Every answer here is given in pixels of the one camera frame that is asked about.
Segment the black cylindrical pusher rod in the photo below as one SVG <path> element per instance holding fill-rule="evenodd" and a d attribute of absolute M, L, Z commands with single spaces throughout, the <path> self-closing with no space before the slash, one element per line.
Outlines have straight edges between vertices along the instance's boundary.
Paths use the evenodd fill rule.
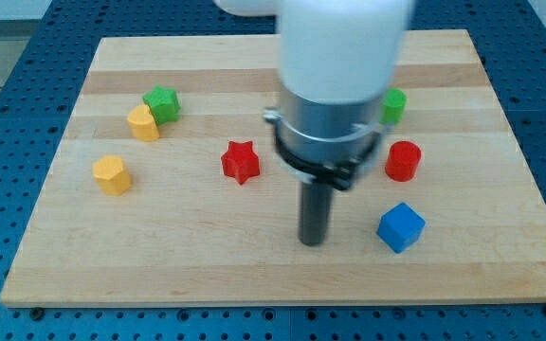
<path fill-rule="evenodd" d="M 334 188 L 327 184 L 302 184 L 298 236 L 308 246 L 322 244 L 327 236 Z"/>

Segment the silver clamp mount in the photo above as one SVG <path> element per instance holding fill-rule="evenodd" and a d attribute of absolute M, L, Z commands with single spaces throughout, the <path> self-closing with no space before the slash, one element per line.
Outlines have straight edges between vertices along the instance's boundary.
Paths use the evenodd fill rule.
<path fill-rule="evenodd" d="M 280 87 L 279 105 L 264 110 L 275 150 L 289 172 L 308 185 L 347 190 L 373 167 L 391 127 L 381 122 L 384 93 L 343 104 L 304 99 Z"/>

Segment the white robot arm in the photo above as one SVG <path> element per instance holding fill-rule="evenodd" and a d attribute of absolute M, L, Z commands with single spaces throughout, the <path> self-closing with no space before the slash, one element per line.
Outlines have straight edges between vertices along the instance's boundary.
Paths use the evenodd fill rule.
<path fill-rule="evenodd" d="M 226 13 L 273 16 L 277 106 L 264 111 L 275 150 L 301 182 L 298 237 L 324 242 L 333 194 L 368 173 L 396 119 L 383 103 L 414 4 L 408 0 L 214 0 Z"/>

